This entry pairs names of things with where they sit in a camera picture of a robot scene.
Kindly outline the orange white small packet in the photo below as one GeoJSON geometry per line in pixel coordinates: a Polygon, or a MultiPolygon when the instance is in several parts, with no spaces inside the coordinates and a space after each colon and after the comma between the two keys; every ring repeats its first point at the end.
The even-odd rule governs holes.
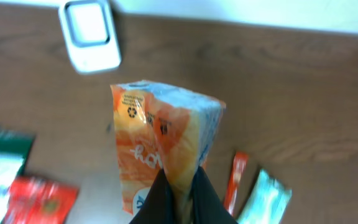
{"type": "Polygon", "coordinates": [[[135,215],[160,170],[175,194],[205,165],[226,104],[182,87],[141,80],[111,85],[122,208],[135,215]]]}

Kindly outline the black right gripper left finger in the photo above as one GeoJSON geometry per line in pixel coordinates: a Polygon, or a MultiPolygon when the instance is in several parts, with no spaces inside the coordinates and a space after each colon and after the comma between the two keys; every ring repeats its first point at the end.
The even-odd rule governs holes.
{"type": "Polygon", "coordinates": [[[130,224],[175,224],[174,196],[164,170],[161,169],[141,209],[130,224]]]}

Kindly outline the red stick packet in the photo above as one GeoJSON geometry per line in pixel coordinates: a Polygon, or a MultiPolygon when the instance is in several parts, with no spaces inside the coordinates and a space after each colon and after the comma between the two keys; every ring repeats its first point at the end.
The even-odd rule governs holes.
{"type": "Polygon", "coordinates": [[[249,156],[244,152],[236,152],[233,158],[231,175],[228,181],[226,194],[224,197],[224,208],[230,215],[234,214],[237,190],[241,181],[243,172],[246,169],[249,156]]]}

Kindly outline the mint green snack packet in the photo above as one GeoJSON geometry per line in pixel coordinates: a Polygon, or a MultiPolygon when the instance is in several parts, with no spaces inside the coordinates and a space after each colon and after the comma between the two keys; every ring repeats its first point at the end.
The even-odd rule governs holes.
{"type": "Polygon", "coordinates": [[[261,169],[250,197],[237,218],[238,224],[279,224],[290,202],[292,189],[286,188],[261,169]]]}

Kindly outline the red snack bag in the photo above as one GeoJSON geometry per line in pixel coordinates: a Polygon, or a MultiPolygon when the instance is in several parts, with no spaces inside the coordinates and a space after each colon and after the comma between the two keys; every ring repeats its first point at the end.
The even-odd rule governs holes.
{"type": "Polygon", "coordinates": [[[79,189],[35,177],[18,177],[9,188],[4,224],[63,224],[79,189]]]}

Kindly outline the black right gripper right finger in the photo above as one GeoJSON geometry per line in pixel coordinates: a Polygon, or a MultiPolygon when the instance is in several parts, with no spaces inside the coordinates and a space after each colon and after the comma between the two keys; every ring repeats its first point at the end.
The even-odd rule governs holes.
{"type": "Polygon", "coordinates": [[[224,208],[201,166],[193,178],[191,196],[195,224],[237,224],[224,208]]]}

